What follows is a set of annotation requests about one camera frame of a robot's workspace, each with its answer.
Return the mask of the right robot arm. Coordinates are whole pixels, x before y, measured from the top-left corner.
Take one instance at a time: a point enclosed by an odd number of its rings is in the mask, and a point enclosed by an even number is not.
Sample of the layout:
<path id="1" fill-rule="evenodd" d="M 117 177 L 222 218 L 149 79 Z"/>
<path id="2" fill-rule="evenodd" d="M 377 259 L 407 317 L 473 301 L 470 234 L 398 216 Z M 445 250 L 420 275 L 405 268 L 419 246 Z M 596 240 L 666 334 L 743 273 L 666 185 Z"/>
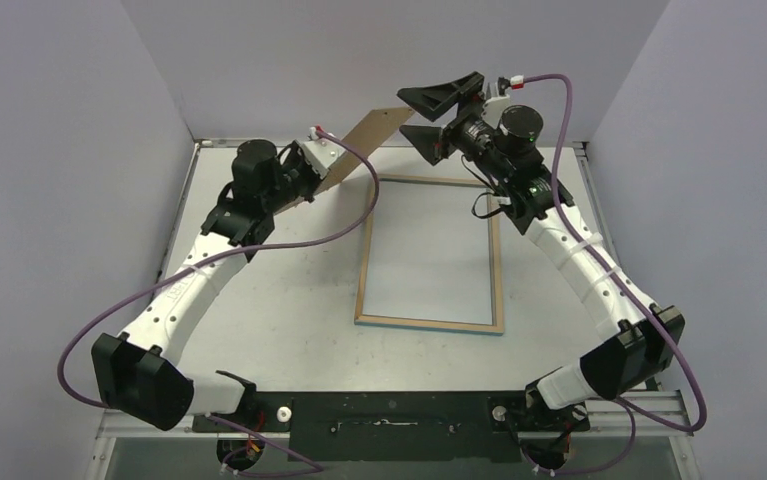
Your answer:
<path id="1" fill-rule="evenodd" d="M 547 166 L 536 142 L 542 115 L 515 104 L 528 79 L 501 77 L 487 86 L 478 72 L 425 87 L 401 88 L 398 98 L 429 121 L 400 133 L 431 165 L 460 153 L 484 176 L 498 212 L 538 247 L 575 293 L 600 345 L 528 385 L 524 414 L 536 428 L 552 427 L 564 409 L 591 398 L 614 400 L 665 370 L 685 327 L 675 307 L 643 293 L 589 229 L 557 164 Z"/>

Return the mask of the wooden picture frame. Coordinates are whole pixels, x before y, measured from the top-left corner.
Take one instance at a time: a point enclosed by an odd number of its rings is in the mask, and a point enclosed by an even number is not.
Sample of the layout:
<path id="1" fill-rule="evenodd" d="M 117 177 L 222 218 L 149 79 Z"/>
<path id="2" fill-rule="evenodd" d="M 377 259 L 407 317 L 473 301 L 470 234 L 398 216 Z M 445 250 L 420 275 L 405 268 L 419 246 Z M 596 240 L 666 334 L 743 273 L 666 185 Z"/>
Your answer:
<path id="1" fill-rule="evenodd" d="M 476 180 L 450 179 L 439 177 L 420 177 L 409 175 L 383 175 L 380 178 L 381 184 L 384 181 L 421 183 L 434 185 L 453 185 L 465 187 L 477 187 L 482 189 L 485 196 L 484 201 L 476 200 L 471 213 L 474 217 L 485 220 L 490 225 L 490 242 L 492 257 L 492 305 L 493 305 L 493 323 L 490 326 L 466 325 L 455 322 L 434 322 L 428 320 L 410 320 L 402 318 L 388 317 L 364 317 L 361 314 L 363 306 L 363 291 L 365 288 L 366 270 L 368 267 L 368 253 L 370 245 L 370 236 L 372 228 L 373 213 L 367 218 L 364 226 L 364 242 L 359 268 L 358 288 L 356 294 L 356 306 L 354 313 L 354 322 L 357 325 L 404 328 L 425 331 L 451 332 L 463 334 L 483 334 L 500 336 L 505 331 L 504 326 L 504 305 L 503 305 L 503 275 L 502 275 L 502 257 L 501 257 L 501 232 L 499 223 L 498 203 L 492 197 L 489 189 Z M 371 196 L 370 201 L 374 202 L 375 207 L 380 198 Z"/>

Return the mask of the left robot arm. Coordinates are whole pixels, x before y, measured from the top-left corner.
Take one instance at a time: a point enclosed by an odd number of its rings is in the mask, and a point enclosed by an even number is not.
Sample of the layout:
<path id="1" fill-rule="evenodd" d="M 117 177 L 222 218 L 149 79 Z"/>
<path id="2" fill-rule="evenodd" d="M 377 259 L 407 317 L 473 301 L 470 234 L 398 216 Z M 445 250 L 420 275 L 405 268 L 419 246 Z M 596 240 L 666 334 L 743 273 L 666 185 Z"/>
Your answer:
<path id="1" fill-rule="evenodd" d="M 226 284 L 274 231 L 276 215 L 311 202 L 344 150 L 328 140 L 293 141 L 283 149 L 265 139 L 243 142 L 221 189 L 174 274 L 117 335 L 102 334 L 91 357 L 102 402 L 160 430 L 187 415 L 218 413 L 241 431 L 258 405 L 246 384 L 229 374 L 192 377 L 178 363 L 196 326 Z"/>

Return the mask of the brown cardboard backing board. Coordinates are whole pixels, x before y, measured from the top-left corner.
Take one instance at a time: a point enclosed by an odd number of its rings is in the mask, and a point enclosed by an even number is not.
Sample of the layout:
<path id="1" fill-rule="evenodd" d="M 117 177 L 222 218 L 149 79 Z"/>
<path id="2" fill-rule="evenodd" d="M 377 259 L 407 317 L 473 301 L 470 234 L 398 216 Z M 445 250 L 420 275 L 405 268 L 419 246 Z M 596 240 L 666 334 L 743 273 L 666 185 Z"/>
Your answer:
<path id="1" fill-rule="evenodd" d="M 343 141 L 369 158 L 413 115 L 414 110 L 410 107 L 373 109 L 347 133 Z M 336 158 L 315 195 L 339 185 L 361 165 L 362 163 L 355 155 L 345 151 Z"/>

